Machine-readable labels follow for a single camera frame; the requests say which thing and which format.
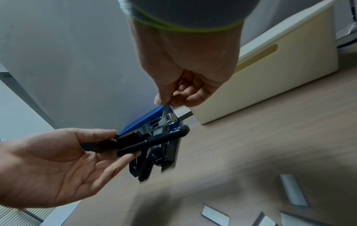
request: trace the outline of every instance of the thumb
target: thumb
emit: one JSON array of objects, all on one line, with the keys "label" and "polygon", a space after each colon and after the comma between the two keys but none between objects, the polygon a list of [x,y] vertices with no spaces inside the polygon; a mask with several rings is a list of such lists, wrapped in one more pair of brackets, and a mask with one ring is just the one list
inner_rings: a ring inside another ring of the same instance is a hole
[{"label": "thumb", "polygon": [[116,130],[103,130],[103,129],[71,129],[76,135],[79,143],[99,142],[108,140],[117,135]]},{"label": "thumb", "polygon": [[179,83],[180,83],[179,79],[169,85],[161,85],[156,83],[158,94],[156,95],[154,100],[155,105],[161,106],[170,102],[172,95],[177,89]]}]

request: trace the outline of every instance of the table surface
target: table surface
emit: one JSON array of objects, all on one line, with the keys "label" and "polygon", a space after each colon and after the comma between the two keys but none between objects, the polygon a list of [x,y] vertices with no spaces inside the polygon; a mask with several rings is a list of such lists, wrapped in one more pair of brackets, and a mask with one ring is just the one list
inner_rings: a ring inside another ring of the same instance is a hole
[{"label": "table surface", "polygon": [[[188,118],[174,169],[154,166],[141,184],[124,169],[63,225],[213,225],[204,203],[230,225],[252,225],[261,211],[281,225],[279,210],[357,225],[356,49],[322,79],[207,125]],[[288,204],[279,174],[298,177],[311,209]]]}]

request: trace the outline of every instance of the gray sleeve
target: gray sleeve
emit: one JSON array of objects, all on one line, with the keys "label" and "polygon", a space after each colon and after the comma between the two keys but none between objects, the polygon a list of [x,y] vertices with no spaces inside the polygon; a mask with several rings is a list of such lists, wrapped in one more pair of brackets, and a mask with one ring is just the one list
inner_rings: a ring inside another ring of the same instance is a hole
[{"label": "gray sleeve", "polygon": [[125,13],[193,30],[216,30],[243,21],[259,0],[119,0]]}]

